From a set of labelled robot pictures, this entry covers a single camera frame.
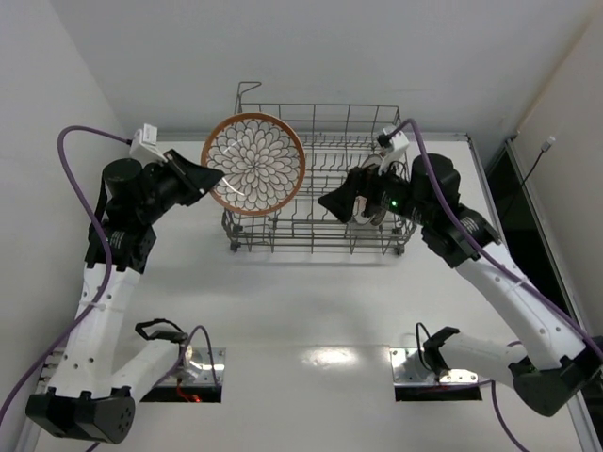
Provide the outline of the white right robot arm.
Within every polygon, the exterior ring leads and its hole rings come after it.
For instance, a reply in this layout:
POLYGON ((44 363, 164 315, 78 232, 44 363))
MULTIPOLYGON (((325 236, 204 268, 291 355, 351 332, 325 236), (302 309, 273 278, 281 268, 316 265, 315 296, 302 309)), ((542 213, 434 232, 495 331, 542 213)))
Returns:
POLYGON ((408 180, 376 165, 351 169, 345 198, 362 197, 370 212, 418 224, 429 250, 483 295, 519 342, 509 347, 444 327, 423 343, 427 368, 435 376, 471 370, 514 389, 530 409, 550 417, 600 374, 600 344, 546 306, 494 227, 462 204, 460 182, 451 160, 431 153, 414 160, 408 180))

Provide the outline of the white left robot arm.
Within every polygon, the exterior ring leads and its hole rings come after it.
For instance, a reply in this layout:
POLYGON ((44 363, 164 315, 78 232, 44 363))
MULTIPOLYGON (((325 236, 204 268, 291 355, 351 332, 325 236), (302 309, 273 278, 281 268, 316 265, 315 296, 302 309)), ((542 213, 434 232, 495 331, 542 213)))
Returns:
POLYGON ((106 165, 91 209, 82 295, 61 361, 26 416, 49 434, 120 444, 136 407, 160 383, 190 366, 191 333, 177 327, 143 336, 146 345, 120 369, 115 352, 124 315, 156 241, 155 223, 175 205, 191 206, 223 178, 175 150, 162 162, 122 158, 106 165))

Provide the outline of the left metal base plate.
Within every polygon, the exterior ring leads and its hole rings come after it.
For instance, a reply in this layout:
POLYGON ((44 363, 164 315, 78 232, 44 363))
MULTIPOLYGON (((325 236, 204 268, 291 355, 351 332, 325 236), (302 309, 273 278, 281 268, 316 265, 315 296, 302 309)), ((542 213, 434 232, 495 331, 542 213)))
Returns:
POLYGON ((212 356, 207 348, 188 347, 181 372, 183 382, 193 386, 222 385, 226 349, 213 348, 212 356))

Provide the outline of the aluminium frame rail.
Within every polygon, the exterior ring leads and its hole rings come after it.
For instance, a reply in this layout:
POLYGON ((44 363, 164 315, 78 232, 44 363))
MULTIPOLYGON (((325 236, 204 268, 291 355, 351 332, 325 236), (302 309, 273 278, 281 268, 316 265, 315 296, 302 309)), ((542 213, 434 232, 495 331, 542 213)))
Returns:
POLYGON ((513 141, 505 141, 500 157, 513 173, 509 189, 497 204, 499 219, 512 256, 536 288, 582 327, 579 310, 566 286, 546 238, 527 180, 513 154, 513 141))

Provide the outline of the metal base mounting plate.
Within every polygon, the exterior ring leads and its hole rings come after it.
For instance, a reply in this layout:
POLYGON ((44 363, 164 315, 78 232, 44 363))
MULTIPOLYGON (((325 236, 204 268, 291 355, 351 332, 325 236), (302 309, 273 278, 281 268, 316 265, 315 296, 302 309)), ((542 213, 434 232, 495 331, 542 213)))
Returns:
POLYGON ((477 374, 463 369, 434 374, 421 363, 416 347, 391 347, 389 356, 396 389, 465 387, 479 382, 477 374))

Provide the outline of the small sunburst pattern plate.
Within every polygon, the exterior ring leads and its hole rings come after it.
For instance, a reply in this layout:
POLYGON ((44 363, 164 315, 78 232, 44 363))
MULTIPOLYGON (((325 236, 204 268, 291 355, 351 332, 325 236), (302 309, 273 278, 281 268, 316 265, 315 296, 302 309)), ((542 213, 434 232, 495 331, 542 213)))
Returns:
POLYGON ((363 196, 355 198, 352 209, 352 222, 359 226, 375 225, 377 211, 373 207, 367 207, 367 199, 363 196))

